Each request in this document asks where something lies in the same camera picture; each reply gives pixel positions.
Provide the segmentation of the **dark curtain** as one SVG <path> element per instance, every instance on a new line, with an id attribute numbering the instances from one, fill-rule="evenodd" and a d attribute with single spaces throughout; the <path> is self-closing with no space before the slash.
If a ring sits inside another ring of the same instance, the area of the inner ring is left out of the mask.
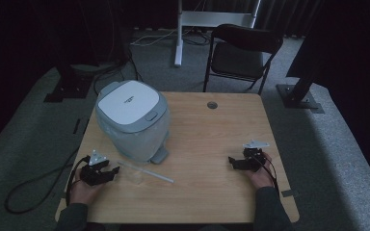
<path id="1" fill-rule="evenodd" d="M 254 27 L 305 38 L 324 0 L 261 0 Z"/>

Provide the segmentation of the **person's left hand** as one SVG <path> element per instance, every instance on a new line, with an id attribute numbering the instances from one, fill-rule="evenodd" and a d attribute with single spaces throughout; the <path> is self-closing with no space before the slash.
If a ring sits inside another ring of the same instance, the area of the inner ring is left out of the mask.
<path id="1" fill-rule="evenodd" d="M 78 176 L 75 176 L 69 192 L 69 203 L 90 205 L 94 202 L 103 188 L 104 184 L 90 186 L 86 182 L 82 181 Z"/>

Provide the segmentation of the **black folding chair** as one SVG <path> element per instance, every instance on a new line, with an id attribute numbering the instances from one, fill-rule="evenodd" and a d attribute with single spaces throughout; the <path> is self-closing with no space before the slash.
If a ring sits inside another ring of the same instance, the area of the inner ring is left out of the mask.
<path id="1" fill-rule="evenodd" d="M 221 24 L 211 33 L 203 91 L 211 76 L 251 82 L 260 80 L 261 93 L 271 62 L 283 45 L 283 35 L 233 24 Z"/>

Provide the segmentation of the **white grey pedal trash can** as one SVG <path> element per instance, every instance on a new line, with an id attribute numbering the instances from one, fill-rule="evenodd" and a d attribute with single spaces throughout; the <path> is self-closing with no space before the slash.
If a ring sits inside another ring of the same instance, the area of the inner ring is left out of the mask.
<path id="1" fill-rule="evenodd" d="M 119 153 L 139 163 L 161 164 L 171 122 L 166 97 L 139 81 L 113 82 L 95 104 L 96 120 Z"/>

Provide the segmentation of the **black metal stand with base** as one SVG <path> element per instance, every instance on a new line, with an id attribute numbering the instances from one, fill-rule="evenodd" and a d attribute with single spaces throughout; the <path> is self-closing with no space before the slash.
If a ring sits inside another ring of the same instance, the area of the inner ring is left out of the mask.
<path id="1" fill-rule="evenodd" d="M 320 58 L 317 49 L 305 39 L 286 74 L 287 77 L 298 78 L 298 82 L 295 85 L 277 85 L 285 108 L 309 109 L 314 114 L 324 112 L 321 104 L 317 103 L 310 93 L 310 87 L 322 66 Z"/>
<path id="2" fill-rule="evenodd" d="M 44 101 L 60 103 L 65 98 L 86 98 L 93 77 L 77 74 L 60 49 L 54 48 L 50 57 L 60 75 L 60 79 L 53 91 L 46 94 Z"/>

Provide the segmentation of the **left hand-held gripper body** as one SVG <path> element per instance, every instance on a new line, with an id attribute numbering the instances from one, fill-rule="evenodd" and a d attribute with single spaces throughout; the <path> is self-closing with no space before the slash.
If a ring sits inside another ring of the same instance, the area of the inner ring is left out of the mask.
<path id="1" fill-rule="evenodd" d="M 82 167 L 80 179 L 90 186 L 107 183 L 106 172 L 102 172 L 101 162 L 108 160 L 105 156 L 99 154 L 96 150 L 92 152 L 86 160 L 86 165 Z"/>

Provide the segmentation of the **white metal desk frame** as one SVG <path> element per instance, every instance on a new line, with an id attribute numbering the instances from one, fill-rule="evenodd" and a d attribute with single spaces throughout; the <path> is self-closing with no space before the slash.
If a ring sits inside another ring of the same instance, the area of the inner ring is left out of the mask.
<path id="1" fill-rule="evenodd" d="M 262 0 L 257 0 L 253 5 L 251 13 L 222 13 L 222 12 L 201 12 L 197 10 L 184 11 L 182 0 L 177 0 L 177 39 L 173 64 L 176 67 L 182 65 L 184 27 L 206 27 L 214 28 L 221 24 L 235 24 L 253 28 L 259 12 Z"/>

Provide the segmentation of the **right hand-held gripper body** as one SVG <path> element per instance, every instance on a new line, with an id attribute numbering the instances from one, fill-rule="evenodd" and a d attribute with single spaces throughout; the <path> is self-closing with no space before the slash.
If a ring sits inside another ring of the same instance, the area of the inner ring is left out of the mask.
<path id="1" fill-rule="evenodd" d="M 243 145 L 243 155 L 250 165 L 251 170 L 258 171 L 265 165 L 267 158 L 264 156 L 262 148 L 268 146 L 269 144 L 267 142 L 255 140 L 251 140 L 249 143 Z"/>

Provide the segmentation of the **person's right hand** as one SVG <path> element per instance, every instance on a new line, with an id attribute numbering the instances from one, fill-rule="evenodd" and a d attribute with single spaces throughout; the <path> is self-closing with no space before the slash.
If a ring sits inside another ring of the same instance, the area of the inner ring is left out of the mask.
<path id="1" fill-rule="evenodd" d="M 244 172 L 244 174 L 248 177 L 252 185 L 257 190 L 265 187 L 274 186 L 273 177 L 272 174 L 270 173 L 270 162 L 272 161 L 272 158 L 267 153 L 263 153 L 263 155 L 266 158 L 266 163 L 263 167 L 261 167 L 256 172 L 250 170 L 246 170 Z"/>

